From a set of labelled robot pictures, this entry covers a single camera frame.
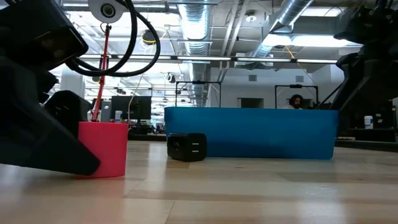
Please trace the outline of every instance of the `black cable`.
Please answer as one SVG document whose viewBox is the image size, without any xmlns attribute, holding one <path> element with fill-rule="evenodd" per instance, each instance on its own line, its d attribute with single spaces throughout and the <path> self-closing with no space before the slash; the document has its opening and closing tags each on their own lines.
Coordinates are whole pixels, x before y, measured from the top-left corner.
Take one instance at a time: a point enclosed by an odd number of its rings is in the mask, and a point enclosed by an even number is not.
<svg viewBox="0 0 398 224">
<path fill-rule="evenodd" d="M 333 6 L 333 7 L 331 7 L 329 10 L 327 10 L 327 12 L 323 15 L 323 17 L 325 17 L 325 16 L 326 16 L 332 9 L 334 9 L 334 8 L 339 9 L 340 12 L 343 13 L 343 10 L 342 10 L 340 7 L 338 7 L 338 6 Z"/>
<path fill-rule="evenodd" d="M 136 44 L 136 36 L 137 36 L 137 15 L 136 15 L 136 10 L 131 2 L 131 0 L 127 0 L 126 4 L 128 6 L 128 9 L 130 10 L 130 17 L 131 17 L 131 38 L 130 38 L 130 42 L 129 42 L 129 46 L 127 47 L 126 53 L 123 55 L 122 59 L 112 68 L 109 68 L 107 70 L 103 70 L 103 71 L 90 71 L 90 70 L 84 70 L 79 68 L 79 66 L 76 66 L 75 63 L 73 63 L 73 61 L 79 62 L 79 64 L 85 68 L 88 67 L 88 64 L 82 60 L 80 60 L 79 58 L 73 58 L 71 59 L 69 62 L 66 63 L 66 65 L 82 74 L 82 75 L 86 75 L 86 76 L 103 76 L 103 75 L 109 75 L 112 74 L 116 71 L 118 71 L 128 60 L 130 55 L 132 54 L 132 51 L 134 50 L 134 46 Z"/>
<path fill-rule="evenodd" d="M 10 6 L 12 4 L 15 4 L 14 0 L 5 0 L 5 2 Z"/>
<path fill-rule="evenodd" d="M 99 28 L 101 28 L 102 32 L 104 32 L 104 34 L 105 34 L 105 33 L 106 33 L 105 30 L 102 28 L 102 25 L 103 25 L 103 24 L 105 24 L 105 23 L 102 22 L 102 23 L 99 25 Z"/>
<path fill-rule="evenodd" d="M 154 55 L 154 58 L 149 62 L 148 65 L 146 65 L 144 68 L 134 71 L 134 72 L 114 72 L 114 73 L 107 73 L 106 75 L 108 76 L 112 76 L 112 77 L 132 77 L 132 76 L 136 76 L 136 75 L 140 75 L 146 71 L 148 71 L 157 61 L 157 59 L 160 56 L 160 39 L 159 36 L 156 33 L 155 28 L 150 24 L 150 22 L 148 22 L 148 20 L 145 19 L 144 16 L 142 16 L 141 14 L 139 14 L 138 12 L 136 12 L 137 17 L 149 28 L 149 30 L 154 34 L 155 37 L 155 42 L 156 42 L 156 53 Z M 87 76 L 91 76 L 91 77 L 97 77 L 97 76 L 102 76 L 102 75 L 97 75 L 96 72 L 94 75 L 87 74 L 87 70 L 84 70 L 82 68 L 79 67 L 82 66 L 88 70 L 92 70 L 92 71 L 101 71 L 101 69 L 96 68 L 90 64 L 87 64 L 86 62 L 80 60 L 79 58 L 76 58 L 77 60 L 72 60 L 71 62 L 68 62 L 67 65 L 70 69 L 83 74 L 83 75 L 87 75 Z"/>
<path fill-rule="evenodd" d="M 394 0 L 390 0 L 389 2 L 388 2 L 388 6 L 387 6 L 387 8 L 388 9 L 390 9 L 391 7 L 392 7 L 392 3 L 394 2 Z"/>
<path fill-rule="evenodd" d="M 333 96 L 333 94 L 335 94 L 337 92 L 337 90 L 340 89 L 340 87 L 342 86 L 342 83 L 340 83 L 340 85 L 338 85 L 338 87 L 335 88 L 335 90 L 333 90 L 315 109 L 319 109 L 321 107 L 321 105 L 323 105 L 327 100 L 329 100 L 329 98 L 331 96 Z"/>
<path fill-rule="evenodd" d="M 376 7 L 384 9 L 387 6 L 387 0 L 376 0 Z"/>
<path fill-rule="evenodd" d="M 214 91 L 214 95 L 216 96 L 217 106 L 220 107 L 220 103 L 218 102 L 218 97 L 216 91 Z"/>
<path fill-rule="evenodd" d="M 100 69 L 82 61 L 79 58 L 74 58 L 66 63 L 66 65 L 70 69 L 72 69 L 82 75 L 89 76 L 89 77 L 98 77 L 98 76 L 103 76 L 103 75 L 109 75 L 112 77 L 131 77 L 131 76 L 135 76 L 135 75 L 140 75 L 140 74 L 148 71 L 156 63 L 157 59 L 160 56 L 160 39 L 156 33 L 156 30 L 144 16 L 142 16 L 139 12 L 137 12 L 135 10 L 131 0 L 127 0 L 126 4 L 127 4 L 127 8 L 130 10 L 130 14 L 131 14 L 131 23 L 132 23 L 131 24 L 131 39 L 129 42 L 129 46 L 127 47 L 126 53 L 123 55 L 122 59 L 114 67 L 107 69 L 107 70 L 100 70 Z M 136 44 L 136 37 L 137 37 L 137 17 L 153 33 L 155 42 L 156 42 L 156 53 L 154 55 L 154 58 L 149 62 L 149 64 L 140 70 L 137 70 L 134 72 L 116 72 L 129 60 L 130 55 L 132 54 L 132 51 L 134 50 L 134 46 Z"/>
</svg>

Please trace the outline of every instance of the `person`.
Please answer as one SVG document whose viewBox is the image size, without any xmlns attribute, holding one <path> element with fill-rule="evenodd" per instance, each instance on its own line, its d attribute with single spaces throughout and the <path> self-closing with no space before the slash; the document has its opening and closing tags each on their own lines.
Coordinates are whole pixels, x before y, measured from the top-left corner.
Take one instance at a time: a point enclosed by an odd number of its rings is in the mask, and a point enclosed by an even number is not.
<svg viewBox="0 0 398 224">
<path fill-rule="evenodd" d="M 282 109 L 299 109 L 302 110 L 301 106 L 303 105 L 303 97 L 299 94 L 294 94 L 290 100 L 289 105 L 284 106 Z"/>
</svg>

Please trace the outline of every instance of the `blue bin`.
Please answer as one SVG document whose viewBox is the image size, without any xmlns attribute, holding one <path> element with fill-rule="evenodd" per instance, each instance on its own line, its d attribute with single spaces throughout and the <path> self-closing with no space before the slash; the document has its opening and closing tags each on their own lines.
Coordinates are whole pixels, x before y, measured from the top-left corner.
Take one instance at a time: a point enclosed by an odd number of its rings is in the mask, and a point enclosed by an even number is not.
<svg viewBox="0 0 398 224">
<path fill-rule="evenodd" d="M 337 124 L 330 110 L 165 109 L 167 135 L 206 134 L 210 157 L 331 159 Z"/>
</svg>

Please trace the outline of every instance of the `metal frame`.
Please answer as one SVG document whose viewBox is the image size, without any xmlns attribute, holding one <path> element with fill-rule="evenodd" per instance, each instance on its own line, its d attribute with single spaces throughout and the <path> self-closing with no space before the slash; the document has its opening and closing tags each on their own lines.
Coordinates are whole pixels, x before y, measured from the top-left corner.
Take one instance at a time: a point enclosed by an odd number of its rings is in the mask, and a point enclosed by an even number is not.
<svg viewBox="0 0 398 224">
<path fill-rule="evenodd" d="M 192 83 L 192 84 L 199 84 L 199 85 L 202 85 L 202 84 L 210 84 L 210 85 L 218 84 L 220 86 L 220 93 L 219 93 L 219 96 L 220 96 L 219 99 L 220 100 L 218 101 L 218 107 L 221 107 L 221 82 L 205 82 L 205 81 L 192 81 L 192 82 L 189 82 L 189 81 L 177 81 L 177 82 L 175 82 L 175 106 L 177 106 L 178 84 L 180 84 L 180 83 L 185 83 L 185 84 Z"/>
<path fill-rule="evenodd" d="M 123 55 L 112 55 L 111 60 L 120 60 Z M 129 61 L 143 62 L 152 60 L 154 55 L 131 55 Z M 82 60 L 100 58 L 100 55 L 85 54 L 80 56 Z M 254 57 L 225 57 L 225 56 L 192 56 L 192 55 L 160 55 L 157 62 L 181 63 L 181 62 L 275 62 L 275 63 L 308 63 L 334 65 L 337 60 L 319 60 L 305 58 L 254 58 Z"/>
<path fill-rule="evenodd" d="M 275 85 L 275 109 L 277 109 L 277 89 L 278 87 L 289 87 L 289 88 L 314 88 L 315 89 L 315 98 L 317 101 L 317 104 L 319 103 L 319 91 L 318 91 L 318 86 L 307 86 L 307 85 Z"/>
</svg>

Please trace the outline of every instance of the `pipe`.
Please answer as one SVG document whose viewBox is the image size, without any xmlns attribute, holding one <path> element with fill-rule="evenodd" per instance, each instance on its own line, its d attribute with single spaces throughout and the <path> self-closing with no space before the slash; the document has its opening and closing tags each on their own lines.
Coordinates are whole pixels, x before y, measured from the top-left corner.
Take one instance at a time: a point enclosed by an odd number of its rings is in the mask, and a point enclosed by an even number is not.
<svg viewBox="0 0 398 224">
<path fill-rule="evenodd" d="M 229 43 L 228 51 L 226 53 L 227 56 L 231 55 L 231 53 L 232 53 L 232 49 L 234 48 L 236 37 L 238 36 L 239 30 L 241 28 L 241 24 L 242 24 L 244 15 L 246 14 L 246 8 L 247 8 L 249 2 L 250 2 L 250 0 L 243 1 L 243 5 L 241 7 L 241 12 L 240 12 L 241 14 L 239 15 L 238 22 L 236 23 L 234 33 L 232 35 L 231 43 Z"/>
<path fill-rule="evenodd" d="M 169 27 L 181 27 L 181 26 L 176 26 L 176 25 L 170 25 Z M 214 29 L 227 29 L 228 27 L 225 26 L 210 26 L 210 28 Z M 242 27 L 241 29 L 261 29 L 261 27 Z"/>
<path fill-rule="evenodd" d="M 135 4 L 134 7 L 137 12 L 179 14 L 177 5 L 175 4 L 169 4 L 168 7 L 166 7 L 165 4 Z M 90 12 L 88 5 L 85 4 L 82 4 L 81 6 L 69 6 L 66 3 L 63 3 L 61 8 L 64 11 L 70 12 Z"/>
<path fill-rule="evenodd" d="M 229 19 L 228 26 L 226 28 L 226 33 L 225 33 L 225 37 L 224 37 L 223 47 L 221 48 L 220 56 L 224 56 L 224 54 L 225 54 L 226 46 L 228 44 L 228 40 L 231 35 L 232 26 L 234 25 L 236 11 L 238 10 L 238 4 L 239 4 L 239 0 L 234 0 L 234 5 L 232 6 L 231 17 Z"/>
<path fill-rule="evenodd" d="M 283 1 L 280 11 L 278 13 L 276 20 L 270 21 L 266 20 L 268 24 L 268 28 L 272 29 L 273 27 L 283 27 L 283 26 L 292 26 L 293 23 L 301 16 L 301 14 L 306 10 L 307 7 L 311 5 L 313 0 L 285 0 Z M 267 45 L 266 40 L 267 35 L 264 37 L 264 40 L 261 44 L 252 52 L 250 57 L 266 57 L 271 49 L 274 47 L 273 45 Z"/>
<path fill-rule="evenodd" d="M 311 5 L 313 0 L 285 0 L 280 6 L 280 11 L 277 20 L 283 26 L 292 25 Z"/>
<path fill-rule="evenodd" d="M 184 39 L 194 40 L 185 42 L 188 55 L 206 56 L 209 51 L 210 6 L 198 4 L 180 4 L 177 6 L 181 15 L 181 28 Z M 191 63 L 189 65 L 192 81 L 210 80 L 210 66 L 203 63 Z M 202 86 L 192 85 L 195 98 L 203 98 Z M 197 105 L 206 105 L 206 100 L 197 100 Z"/>
<path fill-rule="evenodd" d="M 104 37 L 94 37 L 91 36 L 92 38 L 94 38 L 95 40 L 105 40 Z M 130 37 L 126 37 L 126 36 L 114 36 L 114 37 L 110 37 L 109 41 L 129 41 Z M 212 44 L 214 41 L 223 41 L 224 39 L 222 39 L 221 37 L 217 37 L 217 38 L 212 38 L 211 40 L 193 40 L 193 39 L 180 39 L 178 37 L 164 37 L 162 38 L 162 40 L 176 40 L 177 42 L 180 43 L 187 43 L 187 42 L 196 42 L 196 43 L 206 43 L 206 44 Z M 239 41 L 246 41 L 246 42 L 260 42 L 259 39 L 257 38 L 239 38 Z"/>
</svg>

